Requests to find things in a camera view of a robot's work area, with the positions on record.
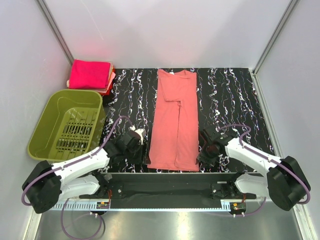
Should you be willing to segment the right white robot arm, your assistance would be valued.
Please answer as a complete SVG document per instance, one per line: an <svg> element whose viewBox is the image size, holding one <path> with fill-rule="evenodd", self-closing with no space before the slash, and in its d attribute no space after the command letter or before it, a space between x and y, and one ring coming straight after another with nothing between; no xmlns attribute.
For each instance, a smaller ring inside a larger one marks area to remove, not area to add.
<svg viewBox="0 0 320 240"><path fill-rule="evenodd" d="M249 126L240 136L232 127L227 125L216 129L208 126L201 130L199 134L204 145L197 161L209 166L224 155L249 166L258 175L239 172L225 183L214 184L211 188L214 199L243 199L247 195L270 198L284 211L297 204L309 203L311 186L295 158L281 158L259 150L243 140L251 131Z"/></svg>

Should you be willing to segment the salmon pink t shirt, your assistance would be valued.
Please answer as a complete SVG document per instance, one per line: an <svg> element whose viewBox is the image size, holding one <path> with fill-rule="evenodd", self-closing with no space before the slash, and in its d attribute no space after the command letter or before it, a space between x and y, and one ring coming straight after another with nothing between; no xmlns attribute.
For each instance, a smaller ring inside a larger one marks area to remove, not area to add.
<svg viewBox="0 0 320 240"><path fill-rule="evenodd" d="M150 169L199 171L197 74L157 71L157 97L149 148Z"/></svg>

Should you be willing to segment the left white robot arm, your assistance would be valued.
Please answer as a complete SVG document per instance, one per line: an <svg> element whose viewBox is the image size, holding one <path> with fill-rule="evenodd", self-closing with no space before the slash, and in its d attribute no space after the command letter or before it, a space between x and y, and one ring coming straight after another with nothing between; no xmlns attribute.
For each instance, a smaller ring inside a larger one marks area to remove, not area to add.
<svg viewBox="0 0 320 240"><path fill-rule="evenodd" d="M22 185L22 203L42 214L68 198L103 198L108 181L96 171L125 161L142 163L145 135L143 128L131 129L70 160L39 162Z"/></svg>

